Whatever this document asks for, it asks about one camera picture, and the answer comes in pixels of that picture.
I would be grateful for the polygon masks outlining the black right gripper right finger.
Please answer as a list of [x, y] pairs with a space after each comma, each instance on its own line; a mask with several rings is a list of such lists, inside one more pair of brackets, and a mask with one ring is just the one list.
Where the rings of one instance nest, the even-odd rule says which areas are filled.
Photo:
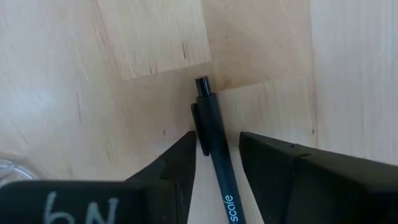
[[242, 132], [264, 224], [398, 224], [398, 166]]

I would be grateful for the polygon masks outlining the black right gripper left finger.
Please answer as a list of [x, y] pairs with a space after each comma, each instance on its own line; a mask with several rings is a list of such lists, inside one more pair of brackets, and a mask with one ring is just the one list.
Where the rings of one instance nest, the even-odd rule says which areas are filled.
[[0, 224], [187, 224], [194, 131], [124, 181], [27, 180], [0, 187]]

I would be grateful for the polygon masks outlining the black pen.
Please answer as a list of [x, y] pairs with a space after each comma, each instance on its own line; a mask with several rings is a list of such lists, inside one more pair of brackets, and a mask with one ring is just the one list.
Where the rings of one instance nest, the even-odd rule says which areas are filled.
[[195, 80], [198, 96], [191, 111], [204, 156], [210, 156], [229, 224], [246, 224], [217, 95], [208, 77]]

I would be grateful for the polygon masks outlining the clear plastic bin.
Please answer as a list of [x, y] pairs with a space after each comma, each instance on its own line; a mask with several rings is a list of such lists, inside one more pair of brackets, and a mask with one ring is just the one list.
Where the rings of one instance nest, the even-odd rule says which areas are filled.
[[38, 171], [25, 156], [0, 152], [0, 187], [39, 177]]

